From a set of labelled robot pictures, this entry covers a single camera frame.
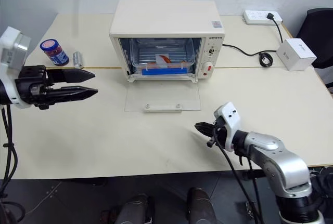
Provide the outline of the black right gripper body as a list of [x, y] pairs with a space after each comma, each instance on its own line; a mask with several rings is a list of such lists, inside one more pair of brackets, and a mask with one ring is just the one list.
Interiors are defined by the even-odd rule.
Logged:
[[209, 148], [213, 147], [214, 144], [220, 148], [225, 148], [227, 138], [227, 129], [225, 125], [225, 123], [208, 124], [210, 140], [207, 142], [207, 146]]

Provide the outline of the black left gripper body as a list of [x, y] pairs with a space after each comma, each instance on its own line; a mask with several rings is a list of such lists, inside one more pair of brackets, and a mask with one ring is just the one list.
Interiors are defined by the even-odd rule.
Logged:
[[15, 82], [20, 98], [27, 104], [40, 110], [47, 110], [52, 105], [46, 96], [54, 83], [48, 78], [46, 66], [23, 66]]

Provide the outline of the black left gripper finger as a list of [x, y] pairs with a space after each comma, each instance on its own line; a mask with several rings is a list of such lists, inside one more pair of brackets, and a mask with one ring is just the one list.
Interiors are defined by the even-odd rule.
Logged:
[[97, 93], [98, 89], [83, 86], [61, 87], [48, 91], [48, 102], [80, 101]]
[[80, 69], [51, 69], [47, 70], [47, 82], [55, 83], [81, 83], [95, 77], [94, 73]]

